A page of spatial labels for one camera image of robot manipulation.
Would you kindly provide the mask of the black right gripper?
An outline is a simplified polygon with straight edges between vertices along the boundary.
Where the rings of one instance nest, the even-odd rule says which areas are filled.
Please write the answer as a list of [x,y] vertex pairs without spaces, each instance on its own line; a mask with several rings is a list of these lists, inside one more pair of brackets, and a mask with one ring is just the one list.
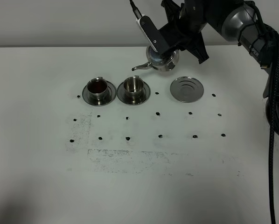
[[163,0],[168,23],[160,29],[165,44],[160,50],[169,50],[185,42],[189,51],[202,64],[209,59],[201,30],[209,24],[225,40],[237,40],[237,28],[232,18],[237,13],[236,0],[185,0],[180,6],[172,0]]

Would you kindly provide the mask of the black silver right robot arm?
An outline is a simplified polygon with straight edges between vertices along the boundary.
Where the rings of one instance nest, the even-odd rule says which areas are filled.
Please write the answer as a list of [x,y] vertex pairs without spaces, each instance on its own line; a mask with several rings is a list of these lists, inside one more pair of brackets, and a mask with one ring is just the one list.
[[208,59],[202,29],[209,24],[229,42],[243,46],[268,74],[276,61],[276,31],[266,25],[252,0],[164,0],[168,24],[161,30],[168,45],[187,50],[199,63]]

